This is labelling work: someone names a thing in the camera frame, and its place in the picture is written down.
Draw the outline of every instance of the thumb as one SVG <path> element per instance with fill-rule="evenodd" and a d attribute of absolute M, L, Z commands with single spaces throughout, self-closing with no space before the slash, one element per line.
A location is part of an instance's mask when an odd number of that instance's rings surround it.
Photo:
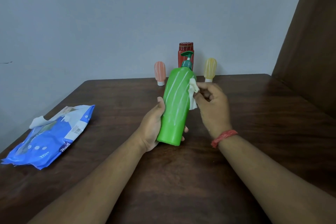
<path fill-rule="evenodd" d="M 165 102 L 163 101 L 163 98 L 162 97 L 158 97 L 157 98 L 157 106 L 155 107 L 155 115 L 160 118 L 163 113 L 165 112 Z"/>
<path fill-rule="evenodd" d="M 205 98 L 203 97 L 203 95 L 200 93 L 200 91 L 198 91 L 195 95 L 194 95 L 194 99 L 198 105 L 198 107 L 201 109 L 202 107 L 204 107 L 205 105 L 208 104 L 208 101 L 205 100 Z"/>

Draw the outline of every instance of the hand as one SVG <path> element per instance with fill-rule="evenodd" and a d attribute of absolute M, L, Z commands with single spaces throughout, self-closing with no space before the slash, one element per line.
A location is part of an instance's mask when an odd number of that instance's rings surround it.
<path fill-rule="evenodd" d="M 161 128 L 161 116 L 165 111 L 165 103 L 162 97 L 157 98 L 157 105 L 150 110 L 143 118 L 137 132 L 140 134 L 141 140 L 145 144 L 146 151 L 153 150 L 159 143 L 156 141 Z M 188 128 L 184 127 L 184 132 L 188 132 Z"/>
<path fill-rule="evenodd" d="M 198 82 L 197 86 L 200 91 L 194 94 L 194 99 L 201 110 L 205 127 L 215 139 L 224 131 L 232 129 L 228 98 L 217 84 Z"/>

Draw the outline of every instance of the red thread bracelet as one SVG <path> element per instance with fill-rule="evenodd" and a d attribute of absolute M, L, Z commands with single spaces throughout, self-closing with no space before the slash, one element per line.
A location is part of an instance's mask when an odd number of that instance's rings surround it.
<path fill-rule="evenodd" d="M 233 129 L 224 131 L 223 133 L 221 133 L 221 135 L 219 137 L 217 137 L 215 140 L 213 140 L 211 142 L 211 146 L 214 147 L 214 148 L 217 148 L 217 145 L 220 141 L 222 141 L 223 139 L 228 138 L 230 136 L 237 135 L 237 134 L 238 134 L 238 132 L 236 130 L 233 130 Z"/>

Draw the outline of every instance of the red lid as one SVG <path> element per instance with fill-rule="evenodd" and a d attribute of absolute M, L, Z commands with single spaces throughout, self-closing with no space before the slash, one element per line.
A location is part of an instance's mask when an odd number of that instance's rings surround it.
<path fill-rule="evenodd" d="M 179 51 L 194 51 L 194 43 L 193 42 L 182 42 L 179 46 Z"/>

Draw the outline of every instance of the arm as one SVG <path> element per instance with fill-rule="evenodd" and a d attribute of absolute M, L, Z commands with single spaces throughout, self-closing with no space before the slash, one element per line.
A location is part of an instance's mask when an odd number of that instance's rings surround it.
<path fill-rule="evenodd" d="M 90 175 L 38 213 L 29 223 L 105 223 L 142 155 L 152 150 L 165 105 L 161 97 L 140 127 Z"/>
<path fill-rule="evenodd" d="M 212 138 L 232 129 L 228 100 L 211 83 L 195 95 Z M 240 136 L 222 140 L 219 150 L 273 223 L 336 223 L 336 198 L 301 179 Z"/>

